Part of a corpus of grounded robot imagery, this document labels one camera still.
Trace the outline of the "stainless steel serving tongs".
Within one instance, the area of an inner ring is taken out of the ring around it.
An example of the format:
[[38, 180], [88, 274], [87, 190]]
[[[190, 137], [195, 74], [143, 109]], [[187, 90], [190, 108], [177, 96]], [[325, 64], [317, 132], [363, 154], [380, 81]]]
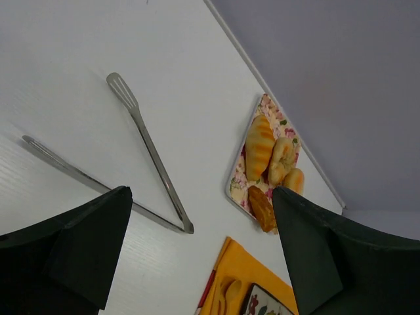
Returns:
[[[152, 221], [177, 232], [183, 232], [185, 234], [193, 234], [195, 232], [194, 225], [192, 221], [189, 219], [183, 204], [171, 182], [171, 179], [165, 169], [165, 166], [156, 150], [156, 147], [153, 143], [151, 136], [147, 130], [145, 122], [142, 118], [140, 113], [138, 101], [134, 96], [132, 90], [126, 84], [125, 80], [121, 77], [120, 74], [117, 72], [110, 73], [106, 77], [106, 82], [115, 96], [119, 99], [119, 101], [124, 105], [127, 109], [129, 115], [132, 117], [140, 136], [143, 139], [145, 147], [151, 157], [151, 160], [156, 168], [156, 171], [167, 191], [169, 199], [171, 200], [173, 207], [182, 223], [181, 226], [176, 225], [175, 223], [163, 218], [162, 216], [158, 215], [157, 213], [153, 212], [151, 209], [147, 208], [144, 205], [141, 205], [137, 202], [133, 202], [133, 205], [140, 210], [140, 214], [148, 217]], [[86, 183], [91, 183], [98, 188], [103, 190], [110, 190], [111, 188], [106, 186], [105, 184], [101, 183], [99, 180], [89, 176], [87, 173], [83, 172], [81, 169], [78, 169], [76, 166], [72, 165], [58, 154], [53, 152], [50, 148], [46, 147], [44, 144], [39, 142], [38, 140], [34, 139], [30, 135], [22, 136], [22, 140], [38, 152], [46, 161], [50, 163], [53, 167], [61, 170], [63, 173], [67, 173], [73, 178], [79, 180], [83, 179]]]

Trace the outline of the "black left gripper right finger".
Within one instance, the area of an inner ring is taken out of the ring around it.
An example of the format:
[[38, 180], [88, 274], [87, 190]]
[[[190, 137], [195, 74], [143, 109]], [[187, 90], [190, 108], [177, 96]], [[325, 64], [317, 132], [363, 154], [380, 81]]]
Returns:
[[418, 314], [419, 241], [380, 232], [275, 188], [299, 314]]

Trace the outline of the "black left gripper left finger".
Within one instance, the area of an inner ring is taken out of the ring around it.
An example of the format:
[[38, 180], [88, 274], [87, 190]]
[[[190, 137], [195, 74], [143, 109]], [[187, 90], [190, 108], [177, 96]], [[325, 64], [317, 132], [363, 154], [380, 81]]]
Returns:
[[2, 314], [105, 309], [131, 216], [119, 186], [79, 207], [1, 235]]

